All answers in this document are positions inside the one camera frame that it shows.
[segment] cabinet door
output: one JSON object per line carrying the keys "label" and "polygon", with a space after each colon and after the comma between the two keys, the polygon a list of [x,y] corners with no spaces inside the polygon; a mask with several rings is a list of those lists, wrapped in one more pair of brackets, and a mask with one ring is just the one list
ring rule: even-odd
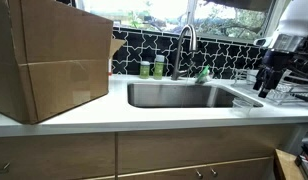
{"label": "cabinet door", "polygon": [[267,157],[293,135],[292,125],[118,133],[118,174]]}
{"label": "cabinet door", "polygon": [[79,179],[114,175],[114,134],[0,138],[0,179]]}
{"label": "cabinet door", "polygon": [[135,175],[119,176],[119,180],[262,180],[271,158],[223,162],[200,168],[187,168],[170,171],[144,172]]}

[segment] cabinet handle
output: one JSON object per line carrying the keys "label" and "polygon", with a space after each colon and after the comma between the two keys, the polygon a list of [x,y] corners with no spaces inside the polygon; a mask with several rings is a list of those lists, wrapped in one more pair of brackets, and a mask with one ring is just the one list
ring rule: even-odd
{"label": "cabinet handle", "polygon": [[196,176],[197,179],[203,179],[203,174],[201,174],[197,169],[196,169]]}
{"label": "cabinet handle", "polygon": [[211,168],[211,174],[213,177],[217,177],[218,176],[218,173],[216,171],[214,171],[213,168]]}
{"label": "cabinet handle", "polygon": [[0,174],[8,173],[11,163],[6,163],[2,168],[0,168]]}

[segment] stainless steel sink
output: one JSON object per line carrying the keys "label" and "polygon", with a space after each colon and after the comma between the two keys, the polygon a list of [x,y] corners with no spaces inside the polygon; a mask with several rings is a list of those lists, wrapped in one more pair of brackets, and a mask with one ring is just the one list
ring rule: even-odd
{"label": "stainless steel sink", "polygon": [[235,97],[254,107],[262,104],[221,86],[144,84],[128,85],[128,103],[140,108],[229,108]]}

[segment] kitchen faucet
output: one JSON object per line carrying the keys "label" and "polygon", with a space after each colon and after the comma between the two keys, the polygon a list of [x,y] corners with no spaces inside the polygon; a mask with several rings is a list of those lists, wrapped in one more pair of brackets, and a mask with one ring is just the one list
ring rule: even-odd
{"label": "kitchen faucet", "polygon": [[176,54],[176,59],[175,59],[175,63],[174,63],[174,71],[173,71],[173,74],[172,74],[172,80],[174,80],[174,81],[176,81],[180,76],[185,75],[191,69],[191,67],[194,66],[194,63],[192,63],[190,65],[190,67],[188,68],[188,70],[184,70],[184,71],[179,70],[181,45],[182,45],[183,38],[184,38],[187,31],[190,31],[190,34],[191,34],[189,51],[190,52],[197,51],[197,36],[196,36],[195,29],[194,29],[193,25],[187,24],[183,27],[181,35],[178,39],[177,54]]}

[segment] kitchen counter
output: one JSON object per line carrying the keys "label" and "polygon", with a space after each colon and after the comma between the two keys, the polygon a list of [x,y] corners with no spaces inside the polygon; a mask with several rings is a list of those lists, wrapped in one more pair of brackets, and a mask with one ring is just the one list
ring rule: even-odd
{"label": "kitchen counter", "polygon": [[233,80],[212,80],[205,85],[225,86],[232,91],[260,102],[263,107],[252,108],[249,115],[237,114],[233,108],[136,108],[127,102],[127,84],[134,82],[188,84],[195,79],[183,78],[160,81],[143,80],[138,76],[113,75],[109,93],[94,101],[52,117],[37,125],[22,125],[0,114],[0,137],[90,132],[116,132],[152,129],[198,128],[262,124],[308,123],[308,105],[274,105],[258,98],[256,92],[244,87],[232,87]]}

